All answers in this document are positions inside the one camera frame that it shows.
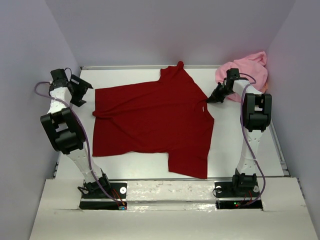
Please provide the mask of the red t shirt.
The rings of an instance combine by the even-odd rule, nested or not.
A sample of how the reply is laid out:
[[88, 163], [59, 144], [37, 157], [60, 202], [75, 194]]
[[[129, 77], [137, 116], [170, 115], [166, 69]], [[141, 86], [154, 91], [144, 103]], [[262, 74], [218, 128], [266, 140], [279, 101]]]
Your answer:
[[215, 120], [182, 61], [156, 81], [96, 89], [92, 114], [94, 157], [166, 153], [170, 172], [208, 177]]

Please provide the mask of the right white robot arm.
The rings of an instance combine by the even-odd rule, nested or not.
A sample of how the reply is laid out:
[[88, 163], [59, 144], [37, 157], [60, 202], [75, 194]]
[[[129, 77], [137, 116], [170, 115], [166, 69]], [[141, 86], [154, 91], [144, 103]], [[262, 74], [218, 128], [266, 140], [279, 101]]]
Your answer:
[[223, 103], [225, 98], [238, 94], [240, 99], [240, 125], [243, 135], [241, 155], [232, 181], [215, 183], [216, 198], [244, 198], [251, 193], [258, 200], [266, 187], [265, 175], [258, 163], [257, 154], [261, 137], [271, 123], [272, 96], [254, 88], [257, 81], [237, 68], [226, 71], [223, 82], [206, 100], [207, 103]]

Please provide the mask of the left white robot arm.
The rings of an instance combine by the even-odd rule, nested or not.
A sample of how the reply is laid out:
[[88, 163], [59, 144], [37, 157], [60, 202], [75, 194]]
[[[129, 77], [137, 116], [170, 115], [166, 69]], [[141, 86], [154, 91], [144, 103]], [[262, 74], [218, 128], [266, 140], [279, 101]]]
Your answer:
[[103, 170], [91, 159], [87, 133], [72, 106], [85, 104], [84, 95], [92, 85], [58, 68], [50, 72], [52, 81], [45, 98], [50, 99], [47, 114], [40, 122], [53, 147], [73, 161], [84, 177], [83, 186], [78, 190], [85, 196], [109, 197], [111, 183]]

